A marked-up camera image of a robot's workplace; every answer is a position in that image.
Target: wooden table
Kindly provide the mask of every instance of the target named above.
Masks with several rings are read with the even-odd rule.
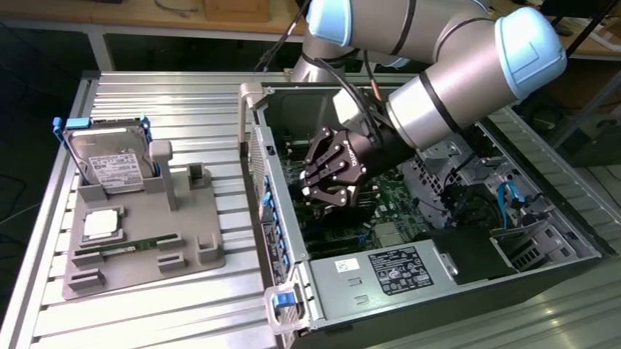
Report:
[[[521,5],[514,4],[510,0],[493,0],[491,6],[494,8],[497,16],[506,16],[509,13],[511,13],[522,7]],[[573,32],[571,36],[559,36],[561,43],[563,47],[567,48],[575,40],[583,28],[579,27],[575,23],[571,23],[566,20],[563,20],[561,23]],[[582,44],[578,46],[571,58],[587,60],[621,60],[621,52],[614,52],[609,50],[595,40],[593,40],[591,38],[586,38],[586,40],[583,40]]]
[[[0,20],[12,28],[85,33],[99,69],[113,71],[107,33],[277,41],[298,11],[294,0],[271,0],[267,23],[216,22],[204,17],[201,0],[165,0],[164,3],[200,11],[189,12],[189,17],[184,18],[157,8],[153,0],[124,0],[121,4],[92,0],[0,0]],[[302,21],[290,41],[302,42],[306,29]]]

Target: barcode sticker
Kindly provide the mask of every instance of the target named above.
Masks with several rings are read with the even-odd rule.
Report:
[[[88,158],[91,168],[104,188],[117,188],[128,185],[141,185],[143,175],[136,160],[136,154],[116,154]]]
[[[347,260],[336,260],[334,262],[334,264],[336,266],[336,271],[339,273],[360,269],[360,265],[358,265],[358,259],[356,258],[350,258]]]

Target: motherboard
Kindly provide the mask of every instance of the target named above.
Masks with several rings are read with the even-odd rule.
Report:
[[[291,192],[299,190],[307,149],[307,141],[291,139],[279,147]],[[358,194],[355,207],[330,206],[291,194],[306,248],[314,259],[406,244],[430,229],[396,169],[368,182]]]

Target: power supply label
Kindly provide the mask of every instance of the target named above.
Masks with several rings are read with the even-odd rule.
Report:
[[[143,184],[143,175],[133,153],[93,156],[88,161],[104,188]]]
[[[368,260],[382,291],[388,296],[434,284],[414,247],[370,254]]]

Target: hard drive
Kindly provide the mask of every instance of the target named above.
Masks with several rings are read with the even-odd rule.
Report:
[[[144,117],[112,121],[69,119],[61,137],[84,184],[101,184],[108,194],[144,189],[143,180],[156,175]]]

